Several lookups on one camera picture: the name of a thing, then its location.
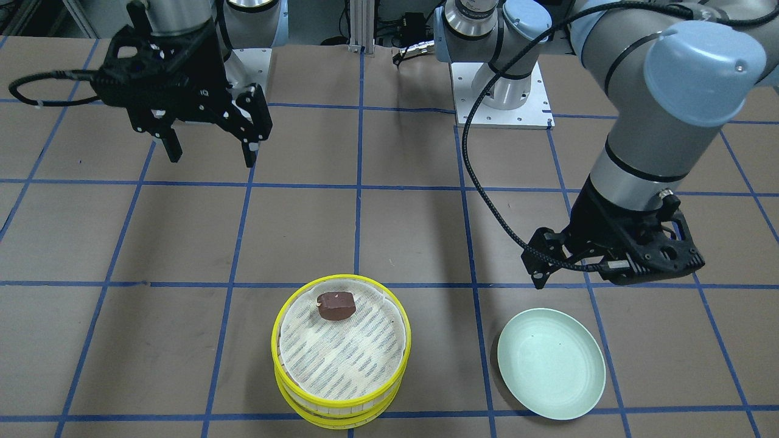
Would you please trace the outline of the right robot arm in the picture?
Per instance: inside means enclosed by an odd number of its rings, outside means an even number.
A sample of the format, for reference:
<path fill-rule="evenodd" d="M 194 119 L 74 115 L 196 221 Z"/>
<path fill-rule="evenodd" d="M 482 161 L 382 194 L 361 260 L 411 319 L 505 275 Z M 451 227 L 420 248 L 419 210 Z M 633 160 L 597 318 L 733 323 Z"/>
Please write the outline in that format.
<path fill-rule="evenodd" d="M 183 154 L 173 123 L 209 123 L 241 142 L 246 167 L 273 122 L 264 87 L 237 58 L 288 37 L 284 1 L 127 1 L 90 86 L 127 111 L 131 127 L 159 139 L 172 162 Z"/>

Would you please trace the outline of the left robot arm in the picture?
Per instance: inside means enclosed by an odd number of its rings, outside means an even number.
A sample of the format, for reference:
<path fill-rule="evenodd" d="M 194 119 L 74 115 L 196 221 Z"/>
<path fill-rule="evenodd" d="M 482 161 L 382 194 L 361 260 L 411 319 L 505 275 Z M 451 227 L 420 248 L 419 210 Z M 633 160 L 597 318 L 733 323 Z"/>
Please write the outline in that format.
<path fill-rule="evenodd" d="M 684 277 L 705 265 L 676 189 L 757 86 L 777 84 L 776 1 L 560 1 L 553 23 L 536 1 L 445 1 L 433 14 L 436 57 L 479 62 L 462 117 L 471 181 L 523 249 L 535 288 L 560 269 L 616 285 Z M 542 46 L 566 30 L 618 118 L 562 232 L 524 242 L 473 171 L 469 128 L 481 105 L 520 107 Z"/>

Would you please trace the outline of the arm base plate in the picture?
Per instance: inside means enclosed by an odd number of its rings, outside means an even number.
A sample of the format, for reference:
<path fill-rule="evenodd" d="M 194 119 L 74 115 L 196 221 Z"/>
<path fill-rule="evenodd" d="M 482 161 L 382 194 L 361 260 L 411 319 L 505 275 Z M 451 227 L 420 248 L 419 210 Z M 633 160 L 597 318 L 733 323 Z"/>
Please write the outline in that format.
<path fill-rule="evenodd" d="M 493 76 L 485 63 L 454 62 L 450 64 L 453 101 L 457 125 L 464 127 L 479 92 Z M 471 122 L 482 128 L 554 128 L 553 112 L 540 64 L 536 63 L 529 77 L 520 80 L 499 78 L 485 95 Z"/>
<path fill-rule="evenodd" d="M 260 86 L 267 94 L 272 55 L 272 48 L 232 50 L 232 54 L 225 61 L 225 72 L 233 99 L 250 89 L 250 86 Z"/>

